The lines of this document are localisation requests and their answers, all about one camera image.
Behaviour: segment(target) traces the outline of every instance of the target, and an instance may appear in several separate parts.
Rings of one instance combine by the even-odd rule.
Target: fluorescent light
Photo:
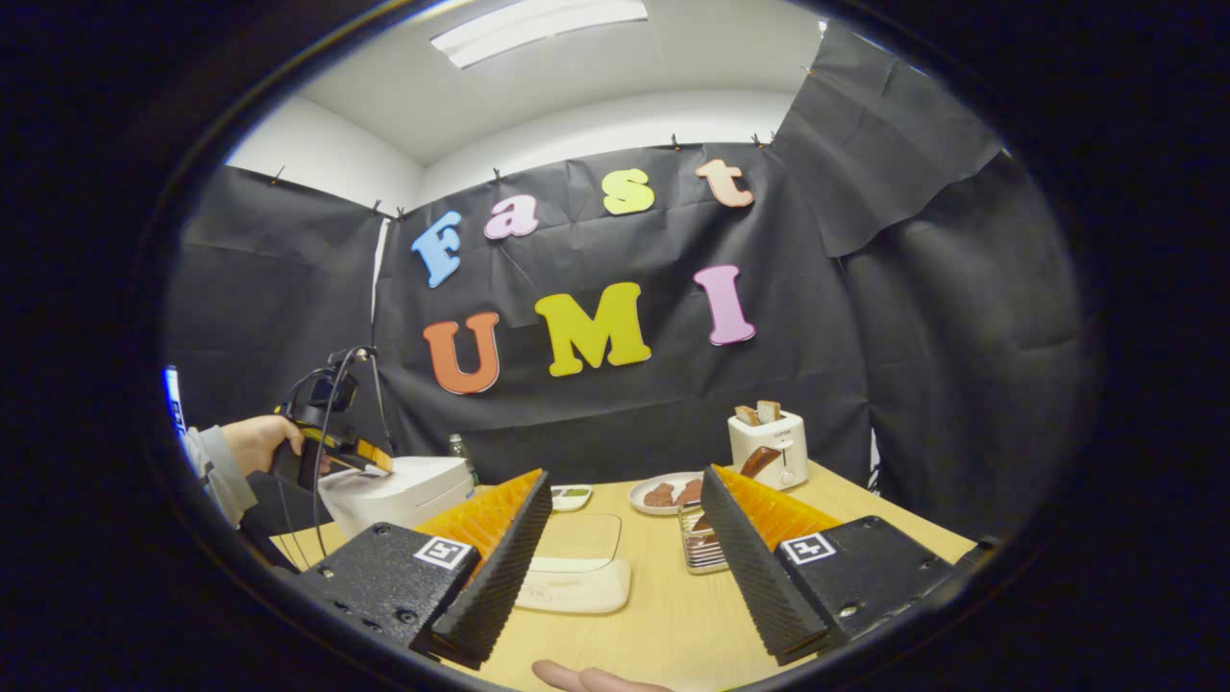
[[[523,0],[439,34],[432,45],[465,68],[557,33],[647,18],[641,0]]]

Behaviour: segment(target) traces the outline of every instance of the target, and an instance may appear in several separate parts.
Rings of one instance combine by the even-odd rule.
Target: ceiling
[[[656,91],[795,93],[819,47],[817,17],[782,0],[645,0],[647,22],[582,29],[459,69],[429,43],[509,0],[474,0],[403,22],[301,96],[427,166],[510,125]]]

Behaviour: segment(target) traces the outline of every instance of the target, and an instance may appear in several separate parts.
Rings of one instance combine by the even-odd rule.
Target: table
[[[807,656],[779,666],[765,653],[731,572],[689,574],[676,519],[636,511],[627,500],[636,484],[595,484],[589,504],[577,513],[621,519],[616,557],[632,565],[627,605],[598,616],[513,608],[481,671],[449,661],[445,665],[514,690],[554,690],[530,671],[533,661],[551,659],[576,670],[595,666],[630,680],[656,682],[675,692],[713,692],[814,660]],[[787,493],[843,522],[878,515],[950,563],[974,547],[973,541],[872,495],[814,462],[808,482]],[[322,526],[321,535],[330,552],[344,543],[333,524]],[[300,568],[321,558],[312,530],[271,541]]]

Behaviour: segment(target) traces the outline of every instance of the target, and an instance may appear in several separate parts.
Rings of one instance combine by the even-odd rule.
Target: cable
[[[311,474],[311,522],[316,526],[316,541],[320,543],[320,559],[323,560],[328,552],[325,551],[325,537],[320,532],[320,510],[319,510],[319,492],[320,492],[320,461],[325,457],[325,442],[328,440],[328,417],[333,413],[333,398],[337,397],[337,386],[342,383],[342,379],[346,377],[346,370],[351,365],[351,359],[354,358],[354,353],[359,350],[370,350],[370,345],[355,345],[346,353],[346,358],[337,366],[337,375],[333,377],[333,390],[328,393],[328,403],[325,404],[325,420],[321,422],[320,427],[320,444],[316,445],[316,463]]]
[[[290,540],[295,542],[295,548],[299,548],[299,557],[303,558],[304,560],[304,569],[308,569],[309,565],[308,554],[304,553],[304,547],[299,545],[299,537],[295,536],[295,530],[290,525],[290,510],[287,508],[287,494],[284,490],[282,490],[282,481],[280,479],[274,479],[274,481],[277,481],[278,486],[278,497],[282,498],[282,516],[284,516],[287,520],[287,533],[289,533]],[[290,554],[290,548],[287,547],[285,537],[282,538],[282,549],[283,552],[287,553],[287,557],[289,557],[290,560],[294,562],[295,558],[294,556]]]
[[[376,383],[376,408],[380,409],[380,424],[385,428],[385,440],[389,441],[389,451],[397,456],[397,444],[392,440],[392,431],[389,430],[389,420],[384,417],[384,398],[380,397],[380,371],[376,370],[376,356],[371,355],[371,380]]]

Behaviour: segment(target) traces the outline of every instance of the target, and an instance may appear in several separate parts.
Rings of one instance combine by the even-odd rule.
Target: white toaster
[[[760,425],[748,425],[738,418],[727,422],[731,430],[731,461],[734,472],[743,471],[744,462],[760,447],[781,450],[781,457],[756,474],[755,481],[781,490],[807,481],[807,435],[803,419],[781,412],[781,419]]]

